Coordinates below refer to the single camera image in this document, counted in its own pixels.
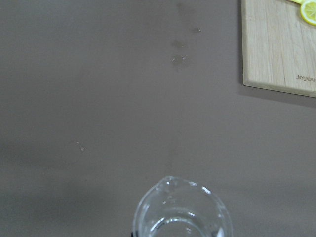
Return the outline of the clear glass measuring cup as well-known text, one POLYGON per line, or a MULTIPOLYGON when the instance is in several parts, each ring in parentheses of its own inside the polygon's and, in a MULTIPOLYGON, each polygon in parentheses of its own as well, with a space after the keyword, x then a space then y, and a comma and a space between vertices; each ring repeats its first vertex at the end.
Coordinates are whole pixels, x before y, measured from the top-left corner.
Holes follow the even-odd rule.
POLYGON ((232 237, 229 212, 204 185, 166 176, 141 198, 132 223, 133 237, 232 237))

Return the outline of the bamboo cutting board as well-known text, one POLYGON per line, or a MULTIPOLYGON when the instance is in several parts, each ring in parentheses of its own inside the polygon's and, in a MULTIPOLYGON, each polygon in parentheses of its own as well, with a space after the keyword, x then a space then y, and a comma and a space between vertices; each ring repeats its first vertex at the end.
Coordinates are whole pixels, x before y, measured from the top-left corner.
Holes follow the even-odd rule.
POLYGON ((243 84, 316 96, 316 28, 291 0, 241 1, 243 84))

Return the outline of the yellow plastic knife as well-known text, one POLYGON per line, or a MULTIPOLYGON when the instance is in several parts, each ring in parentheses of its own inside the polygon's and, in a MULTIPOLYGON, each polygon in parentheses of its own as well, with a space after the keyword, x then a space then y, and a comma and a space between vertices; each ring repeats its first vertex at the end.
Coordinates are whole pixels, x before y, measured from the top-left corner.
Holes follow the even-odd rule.
POLYGON ((304 0, 289 0, 291 2, 297 3, 297 4, 302 4, 304 0))

